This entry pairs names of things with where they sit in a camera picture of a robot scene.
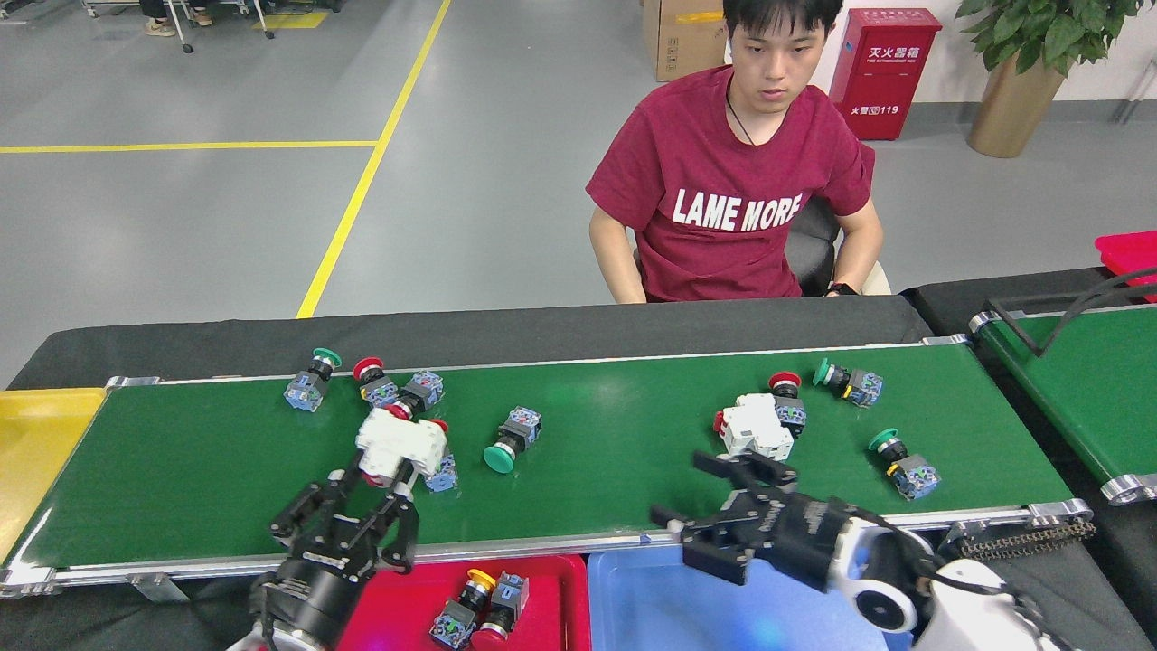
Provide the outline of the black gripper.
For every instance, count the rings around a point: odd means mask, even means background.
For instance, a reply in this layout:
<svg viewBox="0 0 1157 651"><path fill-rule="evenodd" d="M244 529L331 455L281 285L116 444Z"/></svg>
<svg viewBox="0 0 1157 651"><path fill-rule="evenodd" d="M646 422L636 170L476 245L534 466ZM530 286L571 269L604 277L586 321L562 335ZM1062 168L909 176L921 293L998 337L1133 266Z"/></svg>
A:
<svg viewBox="0 0 1157 651"><path fill-rule="evenodd" d="M253 648L336 648L376 565L412 572L420 515L408 487L390 487L359 527L344 519L361 460L307 483L273 516L271 537L287 557L252 585Z"/></svg>
<svg viewBox="0 0 1157 651"><path fill-rule="evenodd" d="M694 452L694 468L725 478L732 491L721 506L732 506L740 491L769 503L757 519L752 556L767 561L778 572L799 580L806 589L826 592L837 541L852 519L843 500L813 500L796 495L797 473L784 463L744 450L740 454ZM718 580L747 584L749 543L732 532L738 520L718 515L678 515L672 508L653 508L650 520L681 545L681 563Z"/></svg>

